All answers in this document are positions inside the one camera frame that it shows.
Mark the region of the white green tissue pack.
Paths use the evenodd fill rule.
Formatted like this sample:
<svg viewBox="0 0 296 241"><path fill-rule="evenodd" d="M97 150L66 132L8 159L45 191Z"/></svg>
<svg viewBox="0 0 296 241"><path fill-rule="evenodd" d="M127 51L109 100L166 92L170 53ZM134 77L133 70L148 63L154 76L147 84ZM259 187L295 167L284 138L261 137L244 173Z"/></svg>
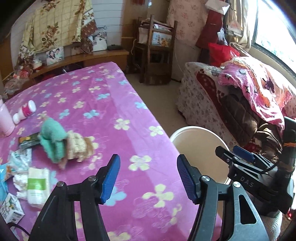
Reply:
<svg viewBox="0 0 296 241"><path fill-rule="evenodd" d="M51 193L48 169L28 169L27 201L30 206L42 209Z"/></svg>

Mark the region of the floral covered sofa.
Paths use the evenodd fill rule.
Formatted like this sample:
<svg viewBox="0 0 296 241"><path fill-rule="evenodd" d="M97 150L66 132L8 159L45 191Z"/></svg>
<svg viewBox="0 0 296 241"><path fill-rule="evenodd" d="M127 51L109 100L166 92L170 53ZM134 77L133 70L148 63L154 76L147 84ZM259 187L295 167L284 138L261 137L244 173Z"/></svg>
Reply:
<svg viewBox="0 0 296 241"><path fill-rule="evenodd" d="M241 89L220 85L221 71L221 67L204 63L186 63L177 98L178 110L187 124L211 130L229 148L241 146L276 162L282 151L283 133L251 109ZM295 100L282 112L284 117L295 118Z"/></svg>

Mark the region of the framed photo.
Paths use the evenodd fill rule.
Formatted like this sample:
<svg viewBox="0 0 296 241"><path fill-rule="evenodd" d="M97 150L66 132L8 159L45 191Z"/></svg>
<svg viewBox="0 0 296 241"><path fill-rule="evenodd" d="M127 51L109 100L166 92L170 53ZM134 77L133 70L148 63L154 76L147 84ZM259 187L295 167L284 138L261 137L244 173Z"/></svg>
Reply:
<svg viewBox="0 0 296 241"><path fill-rule="evenodd" d="M58 63L64 60L64 48L58 47L46 52L46 65Z"/></svg>

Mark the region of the wooden chair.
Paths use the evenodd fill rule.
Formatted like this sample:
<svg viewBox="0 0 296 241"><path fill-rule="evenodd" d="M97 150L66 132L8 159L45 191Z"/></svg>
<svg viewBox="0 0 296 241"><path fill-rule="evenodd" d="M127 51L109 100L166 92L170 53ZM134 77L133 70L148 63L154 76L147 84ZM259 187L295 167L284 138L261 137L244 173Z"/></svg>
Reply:
<svg viewBox="0 0 296 241"><path fill-rule="evenodd" d="M138 20L133 49L140 56L133 56L132 60L140 71L140 83L165 85L170 82L177 26L177 21L169 26L157 21L154 15Z"/></svg>

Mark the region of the pink thermos bottle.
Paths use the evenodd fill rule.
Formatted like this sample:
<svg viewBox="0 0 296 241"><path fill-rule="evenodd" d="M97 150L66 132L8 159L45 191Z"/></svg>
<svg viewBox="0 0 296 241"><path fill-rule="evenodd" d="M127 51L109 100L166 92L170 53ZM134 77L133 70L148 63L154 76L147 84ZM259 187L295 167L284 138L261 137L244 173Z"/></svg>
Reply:
<svg viewBox="0 0 296 241"><path fill-rule="evenodd" d="M15 129L15 124L9 113L8 108L6 107L3 98L1 96L1 104L0 104L0 126L1 126L1 134L5 137L8 137L12 134Z"/></svg>

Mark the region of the pink floral tablecloth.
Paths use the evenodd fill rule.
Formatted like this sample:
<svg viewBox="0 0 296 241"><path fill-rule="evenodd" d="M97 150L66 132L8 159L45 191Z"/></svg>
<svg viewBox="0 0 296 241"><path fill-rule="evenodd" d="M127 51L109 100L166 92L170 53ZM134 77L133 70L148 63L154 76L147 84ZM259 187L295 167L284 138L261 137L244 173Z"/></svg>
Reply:
<svg viewBox="0 0 296 241"><path fill-rule="evenodd" d="M41 146L32 165L51 172L52 184L82 182L105 166L113 154L121 160L114 189L100 207L111 240L186 240L198 207L188 199L177 171L179 152L113 62L50 78L6 102L11 114L32 100L36 112L1 138L1 162L18 149L19 138L40 130L47 118L66 131L90 139L93 154L71 160L65 169Z"/></svg>

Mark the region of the small white carton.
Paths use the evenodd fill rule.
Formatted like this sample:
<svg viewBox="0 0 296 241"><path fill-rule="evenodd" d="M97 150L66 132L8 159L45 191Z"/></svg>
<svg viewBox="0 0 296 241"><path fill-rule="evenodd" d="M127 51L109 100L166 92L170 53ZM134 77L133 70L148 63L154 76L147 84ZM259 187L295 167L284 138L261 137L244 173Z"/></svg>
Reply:
<svg viewBox="0 0 296 241"><path fill-rule="evenodd" d="M15 224L18 224L18 222L25 216L18 198L11 193L7 194L1 206L1 216L6 223L12 222Z"/></svg>

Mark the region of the floral beige hanging cloth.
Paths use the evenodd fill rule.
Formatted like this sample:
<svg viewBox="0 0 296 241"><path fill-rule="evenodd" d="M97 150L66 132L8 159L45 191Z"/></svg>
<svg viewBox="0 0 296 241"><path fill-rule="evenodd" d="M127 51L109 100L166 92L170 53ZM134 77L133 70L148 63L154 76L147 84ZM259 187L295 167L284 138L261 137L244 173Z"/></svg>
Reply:
<svg viewBox="0 0 296 241"><path fill-rule="evenodd" d="M50 1L27 21L19 57L83 42L97 30L92 1Z"/></svg>

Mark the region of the white trash bucket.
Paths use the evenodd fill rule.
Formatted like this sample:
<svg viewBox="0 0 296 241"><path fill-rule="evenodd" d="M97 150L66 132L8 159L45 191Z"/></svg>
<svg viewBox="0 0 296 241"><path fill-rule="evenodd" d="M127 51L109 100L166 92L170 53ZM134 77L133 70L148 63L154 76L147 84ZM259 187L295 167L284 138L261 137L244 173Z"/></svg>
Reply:
<svg viewBox="0 0 296 241"><path fill-rule="evenodd" d="M203 127L186 126L176 130L170 136L170 141L201 174L213 178L218 183L230 184L231 180L227 177L228 164L215 154L218 146L226 150L229 148L218 135Z"/></svg>

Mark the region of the white pink plastic bottle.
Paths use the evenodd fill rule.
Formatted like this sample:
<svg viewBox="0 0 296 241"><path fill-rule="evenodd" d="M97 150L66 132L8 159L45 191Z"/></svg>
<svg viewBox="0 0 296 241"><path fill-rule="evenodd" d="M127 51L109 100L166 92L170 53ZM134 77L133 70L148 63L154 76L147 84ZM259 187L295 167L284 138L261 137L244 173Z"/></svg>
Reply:
<svg viewBox="0 0 296 241"><path fill-rule="evenodd" d="M33 100L29 100L20 107L17 113L13 115L13 122L18 125L22 120L34 114L37 110L36 104Z"/></svg>

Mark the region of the red plastic bag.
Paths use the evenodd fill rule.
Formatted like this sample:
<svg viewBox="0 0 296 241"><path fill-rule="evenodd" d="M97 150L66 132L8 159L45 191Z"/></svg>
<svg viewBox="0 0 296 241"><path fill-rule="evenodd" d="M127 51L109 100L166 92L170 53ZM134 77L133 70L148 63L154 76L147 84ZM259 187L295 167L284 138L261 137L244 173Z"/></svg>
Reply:
<svg viewBox="0 0 296 241"><path fill-rule="evenodd" d="M240 53L233 47L228 45L219 45L215 43L208 43L210 64L212 66L220 67L224 62L227 62L234 57L239 57Z"/></svg>

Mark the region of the teal green towel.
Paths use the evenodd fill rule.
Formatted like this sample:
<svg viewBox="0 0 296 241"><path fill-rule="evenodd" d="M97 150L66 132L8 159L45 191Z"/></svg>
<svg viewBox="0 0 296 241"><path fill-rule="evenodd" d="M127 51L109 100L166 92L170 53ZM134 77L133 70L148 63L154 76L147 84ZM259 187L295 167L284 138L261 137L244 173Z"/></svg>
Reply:
<svg viewBox="0 0 296 241"><path fill-rule="evenodd" d="M52 118L47 118L38 134L40 145L53 163L59 163L65 157L67 133L62 125Z"/></svg>

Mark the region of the pink cartoon blanket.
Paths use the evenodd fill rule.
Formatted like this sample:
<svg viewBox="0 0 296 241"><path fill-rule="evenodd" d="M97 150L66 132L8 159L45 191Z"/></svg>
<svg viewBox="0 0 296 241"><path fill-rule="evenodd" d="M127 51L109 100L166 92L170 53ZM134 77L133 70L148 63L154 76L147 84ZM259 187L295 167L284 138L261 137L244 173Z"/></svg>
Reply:
<svg viewBox="0 0 296 241"><path fill-rule="evenodd" d="M241 89L251 109L264 121L285 129L283 109L295 100L295 87L280 72L254 57L235 57L220 65L220 85Z"/></svg>

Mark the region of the dark green snack packet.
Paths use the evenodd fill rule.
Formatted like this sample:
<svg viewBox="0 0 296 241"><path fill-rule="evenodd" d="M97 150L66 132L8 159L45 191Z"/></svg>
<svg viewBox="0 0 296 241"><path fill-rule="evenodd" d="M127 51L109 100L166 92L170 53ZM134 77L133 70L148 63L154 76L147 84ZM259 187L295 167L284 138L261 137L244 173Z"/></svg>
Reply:
<svg viewBox="0 0 296 241"><path fill-rule="evenodd" d="M39 144L40 144L39 133L34 133L26 137L18 138L18 147L20 149L31 148Z"/></svg>

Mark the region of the white tissue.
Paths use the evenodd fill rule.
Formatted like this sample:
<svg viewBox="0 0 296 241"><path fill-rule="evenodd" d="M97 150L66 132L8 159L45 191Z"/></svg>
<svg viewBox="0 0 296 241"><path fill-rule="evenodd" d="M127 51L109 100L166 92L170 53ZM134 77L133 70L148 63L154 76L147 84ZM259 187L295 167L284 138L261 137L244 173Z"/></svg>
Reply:
<svg viewBox="0 0 296 241"><path fill-rule="evenodd" d="M32 164L32 149L18 149L11 153L9 166L13 177L13 185L17 189L16 196L27 200L28 174Z"/></svg>

